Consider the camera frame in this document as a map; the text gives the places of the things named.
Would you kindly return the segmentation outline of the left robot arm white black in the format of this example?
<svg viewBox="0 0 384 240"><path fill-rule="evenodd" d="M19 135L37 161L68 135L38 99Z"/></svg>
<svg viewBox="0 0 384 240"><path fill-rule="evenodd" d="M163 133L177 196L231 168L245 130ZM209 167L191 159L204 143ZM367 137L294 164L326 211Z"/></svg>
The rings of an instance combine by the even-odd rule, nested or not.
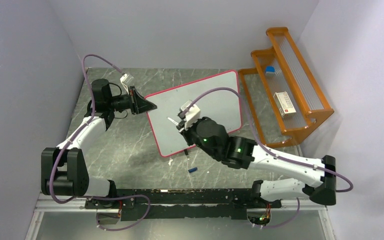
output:
<svg viewBox="0 0 384 240"><path fill-rule="evenodd" d="M41 191L50 196L98 197L106 208L119 200L114 181L89 176L84 154L111 126L115 112L146 113L157 106L141 96L134 86L126 94L113 95L112 83L101 78L91 83L93 100L81 125L64 142L41 153Z"/></svg>

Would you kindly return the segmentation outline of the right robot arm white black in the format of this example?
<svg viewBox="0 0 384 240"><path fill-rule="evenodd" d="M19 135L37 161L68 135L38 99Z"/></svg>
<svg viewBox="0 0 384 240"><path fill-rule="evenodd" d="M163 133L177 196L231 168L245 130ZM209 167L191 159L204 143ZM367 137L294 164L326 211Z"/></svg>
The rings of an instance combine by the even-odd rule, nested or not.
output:
<svg viewBox="0 0 384 240"><path fill-rule="evenodd" d="M189 127L182 120L176 128L187 145L195 145L229 168L270 170L287 176L283 180L255 181L249 197L255 207L305 197L324 206L337 203L333 156L308 158L260 146L253 139L229 135L223 125L209 117L202 117Z"/></svg>

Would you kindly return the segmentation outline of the white red small box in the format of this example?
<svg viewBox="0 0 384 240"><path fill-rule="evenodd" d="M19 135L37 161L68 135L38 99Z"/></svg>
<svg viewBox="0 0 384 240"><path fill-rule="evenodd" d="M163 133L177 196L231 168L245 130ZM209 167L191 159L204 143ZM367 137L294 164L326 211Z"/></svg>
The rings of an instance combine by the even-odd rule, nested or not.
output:
<svg viewBox="0 0 384 240"><path fill-rule="evenodd" d="M275 92L273 99L282 118L294 115L297 112L292 103L292 100L289 97L289 94L286 91Z"/></svg>

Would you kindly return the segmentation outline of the orange wooden tiered rack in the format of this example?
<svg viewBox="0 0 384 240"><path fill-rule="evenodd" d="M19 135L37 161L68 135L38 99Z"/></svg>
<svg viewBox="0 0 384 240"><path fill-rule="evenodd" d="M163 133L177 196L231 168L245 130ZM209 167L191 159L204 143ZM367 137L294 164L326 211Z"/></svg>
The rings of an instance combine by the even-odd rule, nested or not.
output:
<svg viewBox="0 0 384 240"><path fill-rule="evenodd" d="M252 51L250 55L254 67L238 70L239 79L262 143L270 148L299 145L334 113L334 109L290 35L289 29L287 27L271 27L266 30L266 35L272 46L267 49ZM266 66L273 66L276 75L266 77ZM252 101L250 87L245 80L247 75L255 76L264 87L280 134L286 137L285 140L278 142L266 140ZM277 92L288 93L296 109L295 114L281 117L274 100L274 93Z"/></svg>

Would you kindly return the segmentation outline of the blue eraser on rack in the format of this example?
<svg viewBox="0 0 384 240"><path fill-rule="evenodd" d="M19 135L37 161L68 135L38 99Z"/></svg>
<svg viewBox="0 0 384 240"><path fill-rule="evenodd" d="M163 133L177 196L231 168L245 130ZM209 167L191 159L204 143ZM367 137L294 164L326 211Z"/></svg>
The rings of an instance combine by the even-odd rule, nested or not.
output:
<svg viewBox="0 0 384 240"><path fill-rule="evenodd" d="M273 66L271 65L268 65L266 66L265 70L264 70L264 75L266 77L274 77L276 75L276 70Z"/></svg>

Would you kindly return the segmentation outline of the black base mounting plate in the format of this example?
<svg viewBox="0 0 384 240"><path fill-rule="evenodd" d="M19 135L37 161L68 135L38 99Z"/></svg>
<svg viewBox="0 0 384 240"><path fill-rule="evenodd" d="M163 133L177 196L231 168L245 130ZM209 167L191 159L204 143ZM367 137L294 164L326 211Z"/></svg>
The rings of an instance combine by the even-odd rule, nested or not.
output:
<svg viewBox="0 0 384 240"><path fill-rule="evenodd" d="M281 208L280 200L261 198L252 188L118 189L119 200L91 199L88 210L121 211L121 221L144 219L230 218L247 220L249 209Z"/></svg>

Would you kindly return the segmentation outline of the pink framed whiteboard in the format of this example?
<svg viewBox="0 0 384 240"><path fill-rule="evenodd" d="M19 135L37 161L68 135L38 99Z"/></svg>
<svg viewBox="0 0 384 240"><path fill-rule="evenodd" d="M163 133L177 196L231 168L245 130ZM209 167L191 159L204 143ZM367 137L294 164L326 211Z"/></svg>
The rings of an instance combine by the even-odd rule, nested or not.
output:
<svg viewBox="0 0 384 240"><path fill-rule="evenodd" d="M229 70L145 97L147 101L157 106L156 109L147 112L147 117L158 152L162 157L169 157L189 149L189 145L179 133L175 123L181 121L178 114L206 91L215 89L214 92L198 100L187 114L200 110L199 117L209 117L219 125L223 125L228 133L242 127L240 100L235 93L221 90L222 87L238 93L240 91L238 72Z"/></svg>

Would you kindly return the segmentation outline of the blue marker cap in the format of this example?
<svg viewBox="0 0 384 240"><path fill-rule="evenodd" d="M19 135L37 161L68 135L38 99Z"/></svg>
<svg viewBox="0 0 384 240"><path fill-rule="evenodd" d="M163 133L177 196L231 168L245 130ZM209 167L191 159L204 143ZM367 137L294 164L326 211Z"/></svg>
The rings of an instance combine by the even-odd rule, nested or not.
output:
<svg viewBox="0 0 384 240"><path fill-rule="evenodd" d="M191 168L188 170L189 173L193 173L193 172L196 172L198 170L197 167L194 167L194 168Z"/></svg>

